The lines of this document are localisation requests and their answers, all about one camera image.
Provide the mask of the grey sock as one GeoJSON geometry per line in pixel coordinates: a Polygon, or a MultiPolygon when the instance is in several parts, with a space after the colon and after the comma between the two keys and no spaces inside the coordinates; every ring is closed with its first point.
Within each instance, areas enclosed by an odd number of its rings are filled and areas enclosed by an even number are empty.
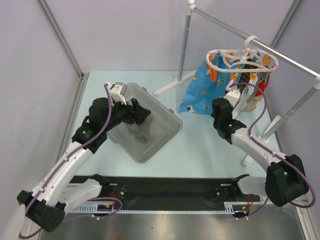
{"type": "Polygon", "coordinates": [[[128,124],[126,123],[126,127],[130,134],[133,134],[135,139],[142,142],[147,143],[150,137],[150,128],[151,123],[154,121],[154,117],[150,114],[144,123],[141,125],[138,124],[128,124]]]}

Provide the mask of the white black striped sock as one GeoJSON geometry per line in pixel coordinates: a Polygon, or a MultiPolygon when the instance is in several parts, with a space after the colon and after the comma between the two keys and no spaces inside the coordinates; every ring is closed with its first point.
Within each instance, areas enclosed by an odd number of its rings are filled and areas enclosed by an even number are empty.
{"type": "MultiPolygon", "coordinates": [[[[227,85],[227,87],[225,88],[225,94],[227,92],[229,92],[230,90],[238,90],[237,85],[236,86],[230,86],[230,81],[227,85]]],[[[237,105],[235,107],[232,107],[232,117],[233,119],[235,119],[237,117],[237,115],[240,113],[240,111],[242,110],[243,105],[245,104],[245,102],[247,101],[247,99],[249,98],[249,94],[248,94],[248,88],[245,86],[243,92],[241,93],[240,99],[237,103],[237,105]]]]}

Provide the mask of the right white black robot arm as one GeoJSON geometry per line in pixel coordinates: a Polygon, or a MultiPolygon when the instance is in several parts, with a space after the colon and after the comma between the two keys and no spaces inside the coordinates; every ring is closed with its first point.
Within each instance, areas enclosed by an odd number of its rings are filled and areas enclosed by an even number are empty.
{"type": "Polygon", "coordinates": [[[214,99],[213,127],[222,139],[244,151],[266,172],[265,183],[259,187],[262,193],[278,207],[308,193],[310,188],[301,158],[274,151],[259,138],[250,136],[247,126],[233,119],[232,111],[233,107],[227,99],[214,99]]]}

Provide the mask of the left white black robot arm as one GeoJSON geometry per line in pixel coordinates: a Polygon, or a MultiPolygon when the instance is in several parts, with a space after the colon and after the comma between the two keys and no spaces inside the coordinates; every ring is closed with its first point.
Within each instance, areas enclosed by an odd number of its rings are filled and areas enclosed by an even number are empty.
{"type": "Polygon", "coordinates": [[[112,188],[107,178],[94,174],[74,190],[65,188],[80,167],[107,140],[107,133],[121,123],[141,125],[151,114],[133,98],[121,103],[111,97],[97,98],[88,115],[71,138],[71,142],[54,168],[32,191],[21,191],[20,205],[26,206],[26,217],[48,233],[54,231],[74,208],[91,199],[105,200],[112,188]]]}

